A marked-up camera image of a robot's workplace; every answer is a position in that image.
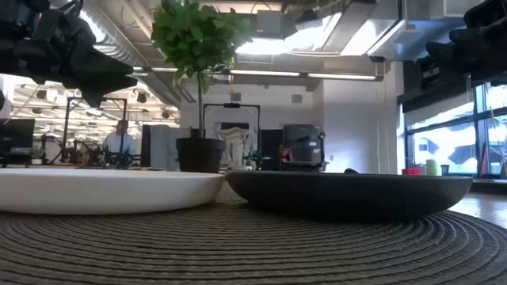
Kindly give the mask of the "black equipment cabinet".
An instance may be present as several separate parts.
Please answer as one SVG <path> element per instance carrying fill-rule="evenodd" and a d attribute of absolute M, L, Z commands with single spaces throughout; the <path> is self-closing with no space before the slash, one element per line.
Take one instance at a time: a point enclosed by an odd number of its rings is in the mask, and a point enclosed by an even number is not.
<path fill-rule="evenodd" d="M 280 162 L 283 171 L 321 173 L 326 170 L 324 139 L 326 133 L 310 124 L 283 126 L 283 145 L 290 148 L 294 161 Z"/>

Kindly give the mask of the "grey woven round placemat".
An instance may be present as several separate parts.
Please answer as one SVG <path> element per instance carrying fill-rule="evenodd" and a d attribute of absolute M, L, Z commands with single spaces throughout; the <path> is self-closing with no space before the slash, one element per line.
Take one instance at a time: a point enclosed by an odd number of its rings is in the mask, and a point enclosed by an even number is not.
<path fill-rule="evenodd" d="M 0 285 L 507 285 L 507 229 L 211 203 L 139 215 L 0 212 Z"/>

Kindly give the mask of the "large glass window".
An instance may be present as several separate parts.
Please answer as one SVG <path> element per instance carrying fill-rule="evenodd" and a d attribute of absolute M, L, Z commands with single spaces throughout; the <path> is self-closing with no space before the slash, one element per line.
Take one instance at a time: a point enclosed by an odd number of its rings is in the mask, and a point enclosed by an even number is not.
<path fill-rule="evenodd" d="M 487 82 L 402 110 L 406 166 L 434 159 L 449 165 L 448 175 L 507 180 L 507 84 Z"/>

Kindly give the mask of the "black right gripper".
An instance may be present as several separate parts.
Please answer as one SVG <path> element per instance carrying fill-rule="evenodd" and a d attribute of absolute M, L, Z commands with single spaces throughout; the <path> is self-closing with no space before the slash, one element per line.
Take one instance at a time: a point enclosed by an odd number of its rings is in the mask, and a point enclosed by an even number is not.
<path fill-rule="evenodd" d="M 484 44 L 507 43 L 507 28 L 484 27 L 507 17 L 507 0 L 485 0 L 464 14 L 468 28 L 455 29 L 449 33 L 452 42 L 442 44 L 429 42 L 426 51 L 432 61 L 446 72 L 470 74 L 473 78 L 489 78 L 507 73 L 507 49 Z"/>

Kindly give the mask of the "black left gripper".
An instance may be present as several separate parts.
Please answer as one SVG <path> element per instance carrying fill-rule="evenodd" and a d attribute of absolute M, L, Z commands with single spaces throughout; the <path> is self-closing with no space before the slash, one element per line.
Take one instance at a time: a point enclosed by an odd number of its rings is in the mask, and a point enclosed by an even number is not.
<path fill-rule="evenodd" d="M 81 23 L 76 17 L 83 5 L 84 0 L 70 0 L 56 8 L 50 0 L 0 0 L 0 74 L 30 77 L 39 84 L 57 78 L 71 47 L 71 36 L 65 32 Z M 82 78 L 63 85 L 79 89 L 90 107 L 99 107 L 104 95 L 137 85 L 135 78 L 125 76 L 132 73 L 132 66 L 79 40 L 78 76 Z"/>

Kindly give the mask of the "green leafy small tree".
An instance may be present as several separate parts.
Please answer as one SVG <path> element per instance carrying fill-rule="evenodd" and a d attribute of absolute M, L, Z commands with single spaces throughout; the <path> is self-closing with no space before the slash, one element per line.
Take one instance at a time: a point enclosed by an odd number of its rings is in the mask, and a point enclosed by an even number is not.
<path fill-rule="evenodd" d="M 211 78 L 231 67 L 236 50 L 252 41 L 250 19 L 234 9 L 222 13 L 193 0 L 161 0 L 154 14 L 151 40 L 177 68 L 176 77 L 195 78 L 198 92 L 198 137 L 204 137 L 204 101 Z"/>

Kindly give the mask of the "black computer monitor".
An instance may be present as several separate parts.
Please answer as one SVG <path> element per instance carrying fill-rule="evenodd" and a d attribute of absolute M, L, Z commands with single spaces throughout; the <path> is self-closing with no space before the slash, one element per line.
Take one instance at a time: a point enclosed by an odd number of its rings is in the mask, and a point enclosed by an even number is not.
<path fill-rule="evenodd" d="M 34 119 L 12 119 L 0 123 L 0 154 L 31 150 L 34 128 Z"/>

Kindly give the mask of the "grey ceiling box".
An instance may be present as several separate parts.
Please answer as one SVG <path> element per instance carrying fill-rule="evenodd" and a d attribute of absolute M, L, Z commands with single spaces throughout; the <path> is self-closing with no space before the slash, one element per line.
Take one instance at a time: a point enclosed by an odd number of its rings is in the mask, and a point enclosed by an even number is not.
<path fill-rule="evenodd" d="M 257 27 L 258 34 L 265 37 L 278 37 L 282 30 L 282 16 L 275 10 L 258 10 Z"/>

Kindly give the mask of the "ceiling strip light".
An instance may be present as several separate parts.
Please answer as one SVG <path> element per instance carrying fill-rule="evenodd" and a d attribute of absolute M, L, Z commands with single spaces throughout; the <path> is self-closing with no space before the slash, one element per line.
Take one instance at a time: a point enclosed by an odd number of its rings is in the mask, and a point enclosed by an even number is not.
<path fill-rule="evenodd" d="M 292 71 L 273 71 L 273 70 L 237 70 L 230 69 L 230 74 L 233 75 L 253 75 L 253 76 L 272 76 L 272 77 L 295 77 L 300 76 L 299 72 Z"/>
<path fill-rule="evenodd" d="M 132 75 L 147 76 L 150 73 L 176 73 L 175 67 L 148 67 L 148 66 L 134 66 Z"/>
<path fill-rule="evenodd" d="M 329 79 L 329 80 L 352 80 L 352 81 L 376 81 L 375 75 L 363 74 L 324 74 L 324 73 L 308 73 L 308 78 Z"/>

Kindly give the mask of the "white round plate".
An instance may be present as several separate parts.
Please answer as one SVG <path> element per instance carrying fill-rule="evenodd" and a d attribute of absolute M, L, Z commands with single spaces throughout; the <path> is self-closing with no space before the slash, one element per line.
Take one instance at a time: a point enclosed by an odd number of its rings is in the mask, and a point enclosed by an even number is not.
<path fill-rule="evenodd" d="M 122 215 L 215 201 L 225 176 L 113 169 L 0 169 L 0 211 Z"/>

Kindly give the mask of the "grey office partition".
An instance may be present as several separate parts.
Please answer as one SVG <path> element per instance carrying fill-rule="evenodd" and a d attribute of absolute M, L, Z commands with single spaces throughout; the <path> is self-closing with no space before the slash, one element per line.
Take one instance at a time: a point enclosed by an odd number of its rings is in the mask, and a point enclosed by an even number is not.
<path fill-rule="evenodd" d="M 143 125 L 140 163 L 142 167 L 178 171 L 176 141 L 189 138 L 190 128 Z"/>

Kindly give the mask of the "black plant pot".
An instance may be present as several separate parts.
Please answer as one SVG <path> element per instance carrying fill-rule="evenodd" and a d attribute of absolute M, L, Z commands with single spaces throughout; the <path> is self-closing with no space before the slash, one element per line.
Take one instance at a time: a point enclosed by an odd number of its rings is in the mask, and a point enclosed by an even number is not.
<path fill-rule="evenodd" d="M 219 139 L 180 138 L 176 148 L 180 171 L 218 173 L 226 143 Z"/>

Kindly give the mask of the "black round plate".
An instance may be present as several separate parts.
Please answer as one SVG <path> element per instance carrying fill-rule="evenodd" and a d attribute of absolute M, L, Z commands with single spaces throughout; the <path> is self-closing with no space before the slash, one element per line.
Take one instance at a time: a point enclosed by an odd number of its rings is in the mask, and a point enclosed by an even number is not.
<path fill-rule="evenodd" d="M 255 207 L 328 219 L 410 220 L 446 211 L 471 189 L 469 177 L 230 171 L 232 190 Z"/>

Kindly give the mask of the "pale hanging cloth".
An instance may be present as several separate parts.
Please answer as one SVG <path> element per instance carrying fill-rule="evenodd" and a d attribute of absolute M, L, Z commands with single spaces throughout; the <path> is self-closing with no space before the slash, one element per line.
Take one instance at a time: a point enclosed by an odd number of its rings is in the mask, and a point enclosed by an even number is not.
<path fill-rule="evenodd" d="M 232 127 L 218 130 L 215 137 L 225 142 L 220 165 L 226 169 L 242 168 L 245 165 L 247 147 L 250 143 L 250 129 Z"/>

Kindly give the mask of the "black metal frame rig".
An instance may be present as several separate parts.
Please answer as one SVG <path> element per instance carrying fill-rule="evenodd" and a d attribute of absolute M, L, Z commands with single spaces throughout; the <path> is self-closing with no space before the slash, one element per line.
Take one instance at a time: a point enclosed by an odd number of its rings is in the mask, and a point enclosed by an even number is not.
<path fill-rule="evenodd" d="M 76 96 L 67 98 L 66 112 L 65 112 L 65 117 L 64 117 L 63 140 L 60 143 L 60 150 L 61 150 L 60 161 L 61 162 L 65 162 L 68 157 L 68 155 L 67 155 L 67 133 L 68 133 L 70 114 L 71 114 L 71 111 L 73 110 L 73 108 L 71 107 L 71 102 L 74 100 L 78 101 L 76 103 L 78 105 L 79 103 L 84 101 L 84 98 L 83 97 L 76 97 Z M 100 99 L 100 102 L 104 102 L 104 101 L 121 101 L 123 103 L 123 107 L 121 108 L 121 110 L 123 111 L 121 119 L 122 120 L 127 119 L 127 109 L 128 109 L 128 100 L 127 99 L 115 98 L 115 97 L 102 97 Z"/>
<path fill-rule="evenodd" d="M 257 125 L 252 127 L 250 123 L 245 122 L 214 122 L 212 127 L 211 137 L 213 139 L 217 139 L 215 137 L 215 133 L 218 130 L 228 129 L 232 127 L 240 127 L 240 128 L 249 128 L 250 129 L 250 143 L 247 147 L 247 155 L 245 156 L 245 165 L 242 168 L 237 169 L 255 169 L 257 166 L 255 156 L 259 154 L 261 149 L 260 147 L 260 138 L 261 138 L 261 106 L 254 104 L 240 104 L 238 102 L 229 102 L 223 104 L 205 104 L 204 105 L 204 118 L 211 115 L 216 108 L 229 108 L 229 109 L 241 109 L 244 108 L 248 110 L 250 113 L 254 114 L 253 110 L 257 110 Z"/>

